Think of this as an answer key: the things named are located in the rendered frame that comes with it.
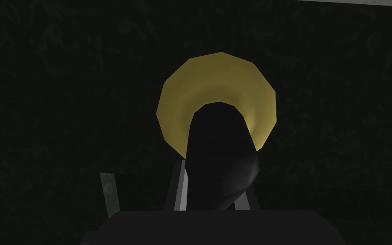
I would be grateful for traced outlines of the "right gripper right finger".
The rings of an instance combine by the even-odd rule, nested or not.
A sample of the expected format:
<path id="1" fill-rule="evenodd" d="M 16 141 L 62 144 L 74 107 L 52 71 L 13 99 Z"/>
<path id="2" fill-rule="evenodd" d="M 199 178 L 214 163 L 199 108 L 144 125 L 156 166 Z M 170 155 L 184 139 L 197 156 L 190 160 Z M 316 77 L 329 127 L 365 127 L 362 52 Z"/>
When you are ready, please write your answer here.
<path id="1" fill-rule="evenodd" d="M 237 200 L 234 202 L 235 210 L 260 210 L 253 185 L 251 185 Z"/>

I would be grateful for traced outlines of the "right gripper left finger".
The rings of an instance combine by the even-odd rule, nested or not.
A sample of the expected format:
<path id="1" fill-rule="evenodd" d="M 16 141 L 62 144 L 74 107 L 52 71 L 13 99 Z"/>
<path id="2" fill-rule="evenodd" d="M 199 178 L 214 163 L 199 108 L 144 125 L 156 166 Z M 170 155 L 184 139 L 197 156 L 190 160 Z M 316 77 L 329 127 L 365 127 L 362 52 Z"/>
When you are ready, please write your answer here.
<path id="1" fill-rule="evenodd" d="M 187 188 L 188 175 L 185 170 L 185 160 L 178 160 L 173 166 L 164 211 L 187 210 Z"/>

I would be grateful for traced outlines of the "yellow and black door knob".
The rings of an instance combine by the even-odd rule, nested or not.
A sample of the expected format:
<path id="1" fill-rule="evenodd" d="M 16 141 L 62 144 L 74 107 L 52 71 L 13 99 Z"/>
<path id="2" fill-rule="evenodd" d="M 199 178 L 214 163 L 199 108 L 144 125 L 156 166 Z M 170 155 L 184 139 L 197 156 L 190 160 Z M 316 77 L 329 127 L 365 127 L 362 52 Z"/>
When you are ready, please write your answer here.
<path id="1" fill-rule="evenodd" d="M 183 157 L 187 211 L 223 211 L 260 171 L 276 93 L 256 65 L 218 52 L 188 59 L 165 81 L 156 116 Z"/>

